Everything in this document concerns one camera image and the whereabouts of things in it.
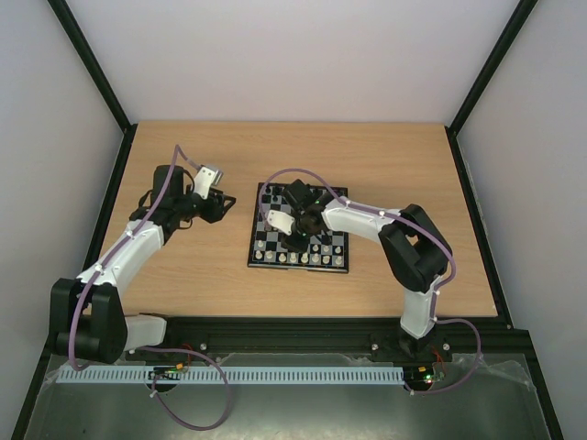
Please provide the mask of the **black and grey chessboard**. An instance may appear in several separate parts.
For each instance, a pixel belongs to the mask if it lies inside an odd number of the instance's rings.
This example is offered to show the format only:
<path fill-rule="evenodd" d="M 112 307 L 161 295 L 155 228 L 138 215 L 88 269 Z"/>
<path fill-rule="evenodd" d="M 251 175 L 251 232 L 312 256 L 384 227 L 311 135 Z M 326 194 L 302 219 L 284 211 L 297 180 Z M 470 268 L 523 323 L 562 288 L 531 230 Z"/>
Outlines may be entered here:
<path fill-rule="evenodd" d="M 287 194 L 284 183 L 259 183 L 257 195 L 260 200 L 252 221 L 248 267 L 349 272 L 349 235 L 325 228 L 312 232 L 302 220 L 308 204 L 333 200 L 326 187 L 308 185 L 304 193 L 306 200 L 296 206 L 290 206 L 293 197 Z M 293 218 L 291 234 L 287 235 L 264 221 L 276 213 Z"/>

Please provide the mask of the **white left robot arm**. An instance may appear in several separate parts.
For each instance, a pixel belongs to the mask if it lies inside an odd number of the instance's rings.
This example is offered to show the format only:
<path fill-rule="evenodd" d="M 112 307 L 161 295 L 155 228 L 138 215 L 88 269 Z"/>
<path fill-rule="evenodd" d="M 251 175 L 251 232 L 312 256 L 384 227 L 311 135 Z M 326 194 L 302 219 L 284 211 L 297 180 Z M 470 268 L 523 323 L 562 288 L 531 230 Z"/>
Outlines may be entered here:
<path fill-rule="evenodd" d="M 221 170 L 200 165 L 196 174 L 181 166 L 160 165 L 151 189 L 138 200 L 114 245 L 74 279 L 58 279 L 50 291 L 49 346 L 81 371 L 93 362 L 112 364 L 120 356 L 162 343 L 165 318 L 128 315 L 122 296 L 144 264 L 178 230 L 200 218 L 223 219 L 236 199 L 218 188 Z"/>

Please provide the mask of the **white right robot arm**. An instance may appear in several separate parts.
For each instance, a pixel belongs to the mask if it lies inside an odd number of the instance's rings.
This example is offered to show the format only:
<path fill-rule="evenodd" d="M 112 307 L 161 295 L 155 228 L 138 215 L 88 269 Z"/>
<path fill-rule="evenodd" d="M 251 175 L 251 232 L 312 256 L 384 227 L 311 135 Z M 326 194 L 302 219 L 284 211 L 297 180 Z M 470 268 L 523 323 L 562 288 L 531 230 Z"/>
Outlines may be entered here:
<path fill-rule="evenodd" d="M 330 187 L 317 196 L 300 180 L 287 185 L 282 195 L 290 212 L 271 209 L 265 219 L 283 233 L 286 248 L 303 252 L 311 237 L 326 232 L 342 232 L 382 246 L 392 274 L 404 288 L 400 348 L 412 359 L 427 353 L 439 289 L 452 281 L 456 264 L 452 249 L 426 211 L 417 204 L 397 210 L 353 202 Z"/>

